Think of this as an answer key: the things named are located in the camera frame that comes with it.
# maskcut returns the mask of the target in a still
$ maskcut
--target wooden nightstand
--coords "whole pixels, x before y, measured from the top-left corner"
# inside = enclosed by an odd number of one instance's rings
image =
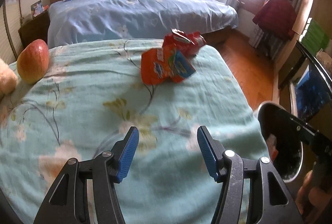
[[[42,39],[47,44],[47,33],[49,30],[49,12],[45,11],[37,17],[24,23],[19,29],[19,35],[26,48],[32,41]]]
[[[241,8],[256,15],[266,0],[239,0]]]

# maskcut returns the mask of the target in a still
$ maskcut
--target blue bedspread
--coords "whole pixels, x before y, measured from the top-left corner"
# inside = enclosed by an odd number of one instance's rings
[[[209,33],[238,24],[215,0],[72,0],[49,8],[48,46],[122,38],[159,38],[176,28]]]
[[[142,83],[141,54],[161,45],[113,40],[54,48],[45,77],[34,86],[20,80],[1,101],[0,187],[24,224],[33,223],[69,158],[111,149],[130,126],[138,127],[139,144],[128,177],[116,184],[127,224],[211,222],[221,184],[205,167],[200,125],[244,158],[268,156],[258,120],[214,48],[200,50],[191,61],[196,73],[182,83]],[[17,73],[16,63],[10,67]],[[247,202],[248,185],[241,223]]]

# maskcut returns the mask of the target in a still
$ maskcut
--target stuffed animal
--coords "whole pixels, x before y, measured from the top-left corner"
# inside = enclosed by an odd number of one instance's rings
[[[10,94],[17,86],[18,77],[0,58],[0,97]]]

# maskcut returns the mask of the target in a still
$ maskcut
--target red jacket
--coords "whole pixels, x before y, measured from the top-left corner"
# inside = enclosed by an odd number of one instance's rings
[[[252,19],[255,24],[275,36],[288,40],[292,39],[292,31],[297,14],[289,0],[269,0]]]

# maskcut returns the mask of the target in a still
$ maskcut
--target red apple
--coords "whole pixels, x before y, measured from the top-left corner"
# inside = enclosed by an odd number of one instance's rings
[[[28,84],[39,81],[49,68],[49,48],[45,41],[37,39],[30,43],[17,59],[17,72]]]

